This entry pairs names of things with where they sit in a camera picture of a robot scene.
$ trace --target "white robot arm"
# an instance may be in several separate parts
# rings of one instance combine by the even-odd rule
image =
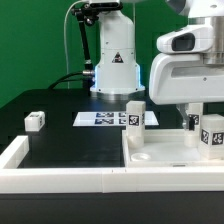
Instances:
[[[90,88],[93,97],[127,100],[144,95],[135,60],[135,27],[121,9],[120,0],[89,0],[73,13],[77,18],[81,13],[81,19],[89,26],[96,20],[100,24],[101,59],[95,67],[95,85]]]
[[[166,2],[188,15],[189,24],[157,40],[162,53],[150,72],[151,99],[178,105],[224,101],[224,1]]]

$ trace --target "small white block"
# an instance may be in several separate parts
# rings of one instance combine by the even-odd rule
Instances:
[[[198,150],[202,156],[224,158],[224,117],[218,114],[202,116],[200,137]]]
[[[40,131],[45,124],[45,113],[42,111],[31,112],[24,121],[26,131]]]
[[[126,105],[127,139],[131,148],[144,146],[145,109],[146,104],[144,101],[130,101]]]

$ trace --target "white platform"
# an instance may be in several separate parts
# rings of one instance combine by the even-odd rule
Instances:
[[[125,126],[126,113],[118,111],[110,112],[79,112],[73,126]],[[145,112],[145,125],[159,125],[154,112]]]
[[[28,150],[28,138],[18,136],[0,156],[1,194],[224,190],[224,164],[220,161],[213,161],[211,166],[207,162],[184,167],[163,163],[124,168],[16,169]]]

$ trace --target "table surface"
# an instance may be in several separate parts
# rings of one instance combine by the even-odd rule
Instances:
[[[145,100],[158,120],[163,113],[172,114],[167,123],[175,121],[172,126],[177,126],[180,117],[175,106],[155,106],[147,96],[138,100]],[[24,92],[0,110],[1,151],[17,135],[28,135],[30,151],[19,168],[123,167],[125,127],[73,127],[73,122],[78,112],[125,111],[126,103],[92,99],[84,90]],[[25,132],[24,118],[32,111],[45,112],[46,124],[40,132]]]
[[[156,106],[146,96],[158,127],[181,128],[174,105]],[[124,111],[127,102],[91,99],[85,90],[30,90],[0,109],[0,152],[17,135],[29,135],[30,152],[19,168],[122,167],[124,127],[73,127],[79,111]],[[46,113],[39,133],[26,133],[24,118]],[[223,104],[205,105],[223,113]],[[224,192],[113,194],[0,194],[2,223],[223,223]]]

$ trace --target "robot cable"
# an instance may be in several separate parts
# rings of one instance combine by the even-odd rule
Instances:
[[[67,11],[67,13],[65,15],[65,20],[64,20],[64,48],[65,48],[65,58],[66,58],[66,71],[67,71],[67,74],[69,74],[69,57],[68,57],[68,44],[67,44],[67,21],[68,21],[68,15],[69,15],[71,9],[75,5],[77,5],[79,3],[85,3],[85,2],[88,2],[88,0],[81,0],[81,1],[77,1],[77,2],[73,3],[69,7],[69,9],[68,9],[68,11]]]

